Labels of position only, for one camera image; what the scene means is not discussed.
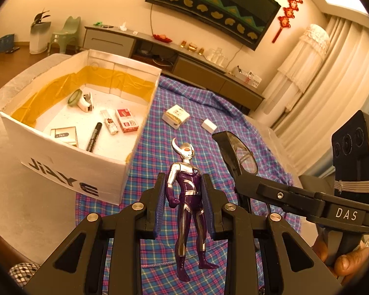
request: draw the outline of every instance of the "red cigarette pack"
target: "red cigarette pack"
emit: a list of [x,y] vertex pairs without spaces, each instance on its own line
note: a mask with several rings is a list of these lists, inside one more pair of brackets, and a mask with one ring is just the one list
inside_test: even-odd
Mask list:
[[115,115],[120,123],[120,127],[123,133],[138,130],[138,124],[128,109],[124,108],[116,110]]

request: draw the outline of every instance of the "trash can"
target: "trash can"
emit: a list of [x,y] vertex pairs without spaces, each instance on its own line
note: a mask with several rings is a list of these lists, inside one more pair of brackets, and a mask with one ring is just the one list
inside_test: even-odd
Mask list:
[[48,48],[50,35],[50,22],[41,22],[30,29],[30,54],[39,54]]

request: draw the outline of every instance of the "action figure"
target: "action figure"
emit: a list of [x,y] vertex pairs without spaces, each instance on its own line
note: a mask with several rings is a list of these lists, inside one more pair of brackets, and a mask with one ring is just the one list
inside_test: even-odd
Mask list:
[[[185,270],[186,244],[190,229],[191,216],[197,229],[197,253],[200,263],[199,269],[216,269],[219,266],[209,263],[206,260],[205,240],[207,227],[205,222],[204,208],[201,195],[201,173],[198,168],[193,166],[190,161],[194,156],[194,148],[189,143],[183,143],[180,147],[176,144],[176,138],[172,139],[172,147],[178,153],[182,162],[175,162],[169,169],[168,179],[165,185],[165,194],[170,208],[178,210],[178,240],[175,244],[175,259],[177,276],[183,282],[190,281]],[[181,187],[179,199],[173,194],[173,183],[177,181]]]

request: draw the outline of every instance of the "tv screen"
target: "tv screen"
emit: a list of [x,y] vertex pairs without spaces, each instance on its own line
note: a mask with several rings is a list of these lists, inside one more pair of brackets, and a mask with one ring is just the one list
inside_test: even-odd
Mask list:
[[210,24],[256,50],[280,9],[275,0],[146,0]]

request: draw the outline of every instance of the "black marker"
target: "black marker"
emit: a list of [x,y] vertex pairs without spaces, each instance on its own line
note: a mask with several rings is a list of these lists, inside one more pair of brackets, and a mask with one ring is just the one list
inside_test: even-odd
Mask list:
[[88,152],[93,152],[95,143],[97,142],[97,137],[101,131],[102,126],[103,124],[101,122],[98,122],[97,125],[95,126],[92,137],[90,138],[89,144],[87,145],[87,148],[86,148]]

